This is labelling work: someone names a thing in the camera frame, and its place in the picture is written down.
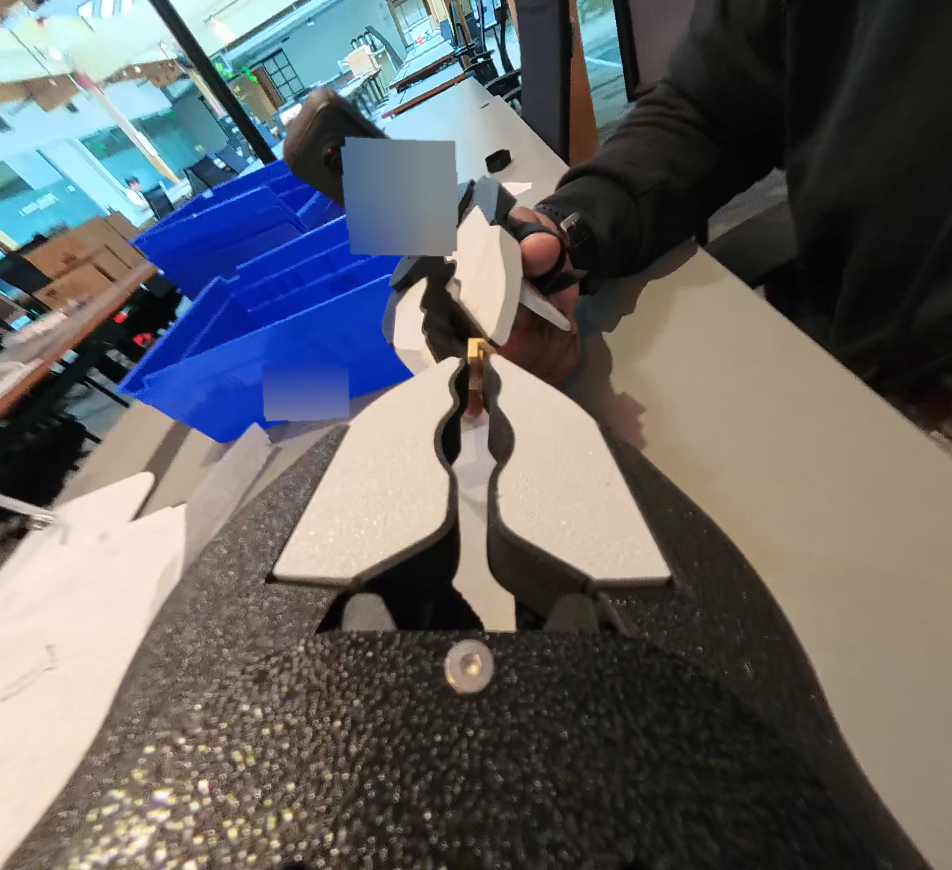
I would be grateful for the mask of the small tan brick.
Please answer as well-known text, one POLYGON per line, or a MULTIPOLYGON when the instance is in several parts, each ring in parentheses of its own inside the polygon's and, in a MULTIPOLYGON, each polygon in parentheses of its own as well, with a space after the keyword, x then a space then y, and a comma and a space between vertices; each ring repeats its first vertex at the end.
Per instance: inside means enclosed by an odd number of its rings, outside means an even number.
POLYGON ((468 340, 469 400, 467 416, 471 419, 476 419, 482 414, 485 369, 488 360, 494 353, 494 346, 485 338, 473 337, 468 340))

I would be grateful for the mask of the black wristwatch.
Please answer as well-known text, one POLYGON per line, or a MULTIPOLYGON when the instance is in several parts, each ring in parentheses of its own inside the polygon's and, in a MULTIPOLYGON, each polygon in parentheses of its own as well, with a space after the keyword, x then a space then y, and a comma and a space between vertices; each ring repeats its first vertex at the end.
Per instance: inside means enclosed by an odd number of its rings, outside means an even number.
POLYGON ((567 215, 545 204, 534 209, 540 224, 554 235, 572 269, 589 271, 598 261, 597 240, 587 220, 579 212, 567 215))

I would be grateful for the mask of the grey desk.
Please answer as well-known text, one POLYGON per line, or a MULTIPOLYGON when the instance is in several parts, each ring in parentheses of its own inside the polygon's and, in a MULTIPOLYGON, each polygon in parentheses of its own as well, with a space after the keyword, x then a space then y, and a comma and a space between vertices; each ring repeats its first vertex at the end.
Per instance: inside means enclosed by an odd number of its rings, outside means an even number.
POLYGON ((210 543, 9 868, 950 868, 950 456, 702 249, 567 391, 672 577, 590 631, 331 630, 268 577, 344 431, 210 543))

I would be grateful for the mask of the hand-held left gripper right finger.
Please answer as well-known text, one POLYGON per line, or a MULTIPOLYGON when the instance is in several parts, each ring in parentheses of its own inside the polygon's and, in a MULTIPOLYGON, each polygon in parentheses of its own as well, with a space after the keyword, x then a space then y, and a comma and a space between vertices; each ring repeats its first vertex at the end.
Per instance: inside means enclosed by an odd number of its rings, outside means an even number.
POLYGON ((658 586, 671 579, 601 427, 499 355, 483 363, 487 563, 514 599, 551 613, 566 595, 658 586))

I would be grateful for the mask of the blue plastic bin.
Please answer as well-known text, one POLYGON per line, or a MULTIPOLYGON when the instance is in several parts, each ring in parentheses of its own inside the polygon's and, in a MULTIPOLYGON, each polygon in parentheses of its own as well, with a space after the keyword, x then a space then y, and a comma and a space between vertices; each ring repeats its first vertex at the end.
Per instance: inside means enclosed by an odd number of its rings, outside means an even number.
POLYGON ((397 259, 374 256, 252 306, 236 280, 214 280, 125 377, 120 392, 218 443, 271 425, 271 365, 339 368, 356 399, 406 380, 382 324, 397 259))

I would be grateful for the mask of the stack of cardboard boxes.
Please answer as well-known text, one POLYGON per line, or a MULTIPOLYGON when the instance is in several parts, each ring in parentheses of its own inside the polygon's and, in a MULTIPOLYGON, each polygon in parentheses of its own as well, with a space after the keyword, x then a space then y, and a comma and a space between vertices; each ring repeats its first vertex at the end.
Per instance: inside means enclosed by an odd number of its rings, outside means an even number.
POLYGON ((29 294, 51 309, 89 302, 133 269, 148 263, 132 240, 136 227, 120 212, 95 216, 32 249, 26 261, 43 275, 43 284, 29 294))

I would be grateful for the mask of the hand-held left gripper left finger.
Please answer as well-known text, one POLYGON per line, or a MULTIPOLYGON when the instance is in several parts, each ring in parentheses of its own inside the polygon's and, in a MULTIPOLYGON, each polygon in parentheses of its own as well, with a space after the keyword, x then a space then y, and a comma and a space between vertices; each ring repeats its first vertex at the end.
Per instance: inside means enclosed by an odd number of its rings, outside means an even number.
POLYGON ((459 565, 463 360, 389 389, 348 425, 272 578, 333 593, 374 593, 425 614, 459 565))

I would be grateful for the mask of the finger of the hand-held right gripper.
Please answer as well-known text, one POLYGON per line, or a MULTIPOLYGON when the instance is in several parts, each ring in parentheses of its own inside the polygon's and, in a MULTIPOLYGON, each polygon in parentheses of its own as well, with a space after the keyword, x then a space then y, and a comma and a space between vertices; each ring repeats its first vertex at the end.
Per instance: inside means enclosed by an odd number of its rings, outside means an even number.
POLYGON ((424 333, 423 309, 428 283, 415 283, 391 292, 383 320, 384 335, 400 362, 412 374, 438 363, 424 333))
POLYGON ((457 230, 452 297, 470 325, 494 347, 507 343, 523 281, 519 243, 505 228, 472 208, 457 230))

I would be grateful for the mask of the person's right forearm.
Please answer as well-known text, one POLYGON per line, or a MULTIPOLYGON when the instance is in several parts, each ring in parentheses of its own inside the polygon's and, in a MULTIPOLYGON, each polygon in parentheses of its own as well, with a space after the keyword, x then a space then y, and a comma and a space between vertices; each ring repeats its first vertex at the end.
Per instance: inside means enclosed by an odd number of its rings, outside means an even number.
POLYGON ((775 32, 689 29, 658 84, 546 203, 587 220, 598 245, 590 281, 646 269, 779 168, 783 78, 775 32))

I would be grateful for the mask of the white circle-print paper bag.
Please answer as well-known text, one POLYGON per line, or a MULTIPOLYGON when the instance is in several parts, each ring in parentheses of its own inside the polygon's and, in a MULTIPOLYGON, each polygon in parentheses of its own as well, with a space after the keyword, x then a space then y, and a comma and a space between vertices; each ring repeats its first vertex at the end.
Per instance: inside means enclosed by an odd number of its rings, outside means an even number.
POLYGON ((182 576, 184 507, 142 516, 138 473, 65 503, 1 577, 1 857, 86 756, 182 576))

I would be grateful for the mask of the stack of blue bins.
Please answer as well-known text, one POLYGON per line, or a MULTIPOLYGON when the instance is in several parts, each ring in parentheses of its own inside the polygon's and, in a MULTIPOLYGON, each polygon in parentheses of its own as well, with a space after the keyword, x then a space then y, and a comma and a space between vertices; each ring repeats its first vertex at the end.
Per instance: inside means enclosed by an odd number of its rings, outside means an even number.
POLYGON ((343 213, 278 160, 193 198, 132 245, 193 300, 215 279, 231 279, 244 263, 343 213))

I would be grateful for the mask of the person's right hand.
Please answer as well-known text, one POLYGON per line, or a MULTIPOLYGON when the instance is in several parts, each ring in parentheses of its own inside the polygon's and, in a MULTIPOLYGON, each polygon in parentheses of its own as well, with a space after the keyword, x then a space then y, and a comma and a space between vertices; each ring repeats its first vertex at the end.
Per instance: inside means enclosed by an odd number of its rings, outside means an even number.
MULTIPOLYGON (((548 274, 552 269, 567 269, 562 259, 562 238, 554 229, 529 234, 520 244, 524 275, 529 279, 548 274)), ((559 329, 535 311, 519 305, 513 327, 502 355, 547 384, 560 386, 579 364, 581 338, 577 325, 577 307, 581 299, 578 285, 569 286, 547 297, 568 321, 568 329, 559 329)))

